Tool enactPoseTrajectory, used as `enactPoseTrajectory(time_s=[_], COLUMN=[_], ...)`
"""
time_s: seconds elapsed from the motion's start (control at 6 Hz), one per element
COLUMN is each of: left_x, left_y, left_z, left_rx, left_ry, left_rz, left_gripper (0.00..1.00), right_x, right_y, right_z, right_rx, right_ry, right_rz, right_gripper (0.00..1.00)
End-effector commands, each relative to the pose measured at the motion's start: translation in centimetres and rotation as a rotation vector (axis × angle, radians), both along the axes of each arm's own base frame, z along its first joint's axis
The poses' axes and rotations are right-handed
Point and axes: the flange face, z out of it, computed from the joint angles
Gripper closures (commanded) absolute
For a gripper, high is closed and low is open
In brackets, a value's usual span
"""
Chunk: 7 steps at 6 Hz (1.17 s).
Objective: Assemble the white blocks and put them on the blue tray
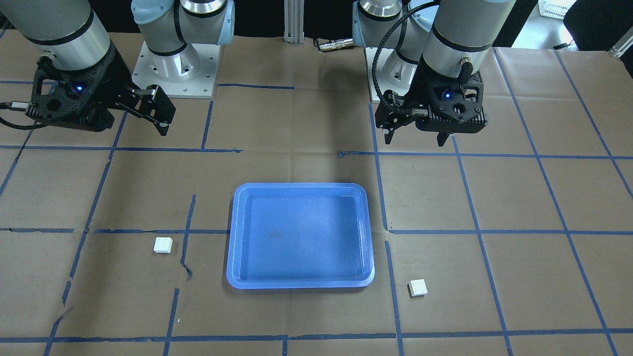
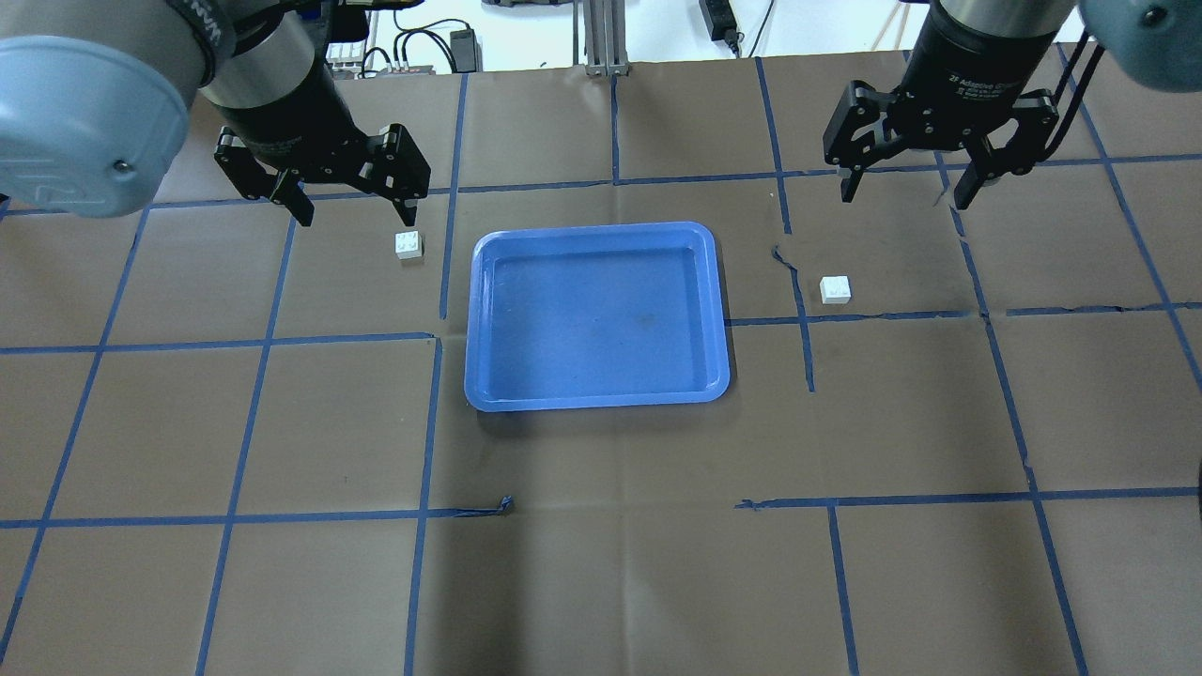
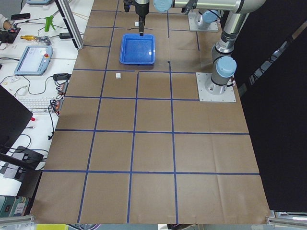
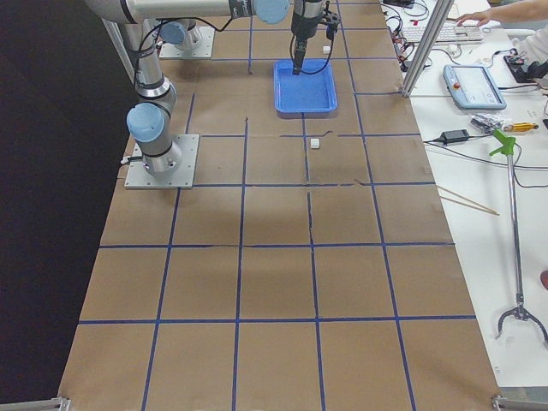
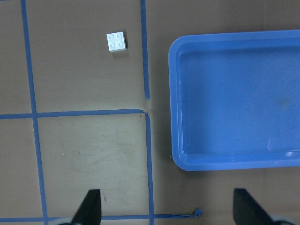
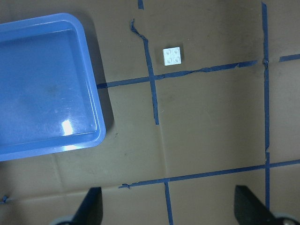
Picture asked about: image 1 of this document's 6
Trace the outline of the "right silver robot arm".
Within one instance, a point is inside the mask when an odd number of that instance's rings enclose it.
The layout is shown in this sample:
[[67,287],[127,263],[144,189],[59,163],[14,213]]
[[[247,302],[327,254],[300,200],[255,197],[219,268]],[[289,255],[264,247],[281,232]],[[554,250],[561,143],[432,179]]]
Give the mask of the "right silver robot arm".
[[232,0],[132,1],[155,76],[142,88],[87,0],[3,0],[1,12],[39,52],[30,100],[1,104],[34,120],[1,120],[25,131],[101,132],[113,126],[111,110],[122,110],[167,135],[176,107],[162,84],[201,77],[203,61],[194,45],[228,45],[235,21]]

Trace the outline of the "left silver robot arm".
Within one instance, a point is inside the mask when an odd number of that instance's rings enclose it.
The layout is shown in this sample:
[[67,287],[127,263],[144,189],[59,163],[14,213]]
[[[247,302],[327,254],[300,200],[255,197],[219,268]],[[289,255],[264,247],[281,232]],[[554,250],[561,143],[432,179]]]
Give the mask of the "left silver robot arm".
[[488,124],[481,65],[513,0],[356,0],[353,43],[377,51],[370,85],[378,96],[375,126],[390,144],[414,123],[437,134],[475,134]]

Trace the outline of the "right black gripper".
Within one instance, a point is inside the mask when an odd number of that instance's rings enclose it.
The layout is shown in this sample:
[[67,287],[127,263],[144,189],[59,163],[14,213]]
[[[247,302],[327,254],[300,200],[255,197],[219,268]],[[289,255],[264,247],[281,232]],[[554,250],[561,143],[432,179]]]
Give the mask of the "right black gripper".
[[75,71],[56,68],[53,54],[38,59],[26,115],[41,125],[90,132],[113,126],[109,110],[124,110],[154,125],[166,136],[176,107],[158,84],[139,88],[113,43],[102,59]]

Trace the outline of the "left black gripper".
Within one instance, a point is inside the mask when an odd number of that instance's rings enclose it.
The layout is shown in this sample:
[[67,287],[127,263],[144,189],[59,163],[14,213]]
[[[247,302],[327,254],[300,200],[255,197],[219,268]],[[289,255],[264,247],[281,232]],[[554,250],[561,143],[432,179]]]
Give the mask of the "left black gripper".
[[375,113],[375,126],[391,144],[398,128],[415,123],[418,130],[437,132],[437,145],[444,147],[450,134],[475,134],[488,125],[483,109],[483,81],[473,72],[469,59],[457,63],[457,77],[446,77],[421,61],[409,91],[382,93]]

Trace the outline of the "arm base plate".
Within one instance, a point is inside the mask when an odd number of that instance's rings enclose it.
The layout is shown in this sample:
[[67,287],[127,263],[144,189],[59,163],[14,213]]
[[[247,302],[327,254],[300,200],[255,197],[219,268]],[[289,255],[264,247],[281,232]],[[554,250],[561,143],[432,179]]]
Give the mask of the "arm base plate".
[[377,48],[375,47],[364,49],[368,85],[370,87],[370,101],[373,104],[378,104],[380,101],[375,90],[373,77],[377,79],[378,86],[382,92],[392,90],[397,95],[405,95],[409,91],[417,68],[417,63],[409,63],[400,58],[393,49],[387,48],[381,50],[375,75],[373,75],[372,66],[376,52]]
[[221,49],[215,44],[188,44],[178,54],[159,56],[143,43],[133,82],[143,89],[159,85],[169,98],[212,99]]

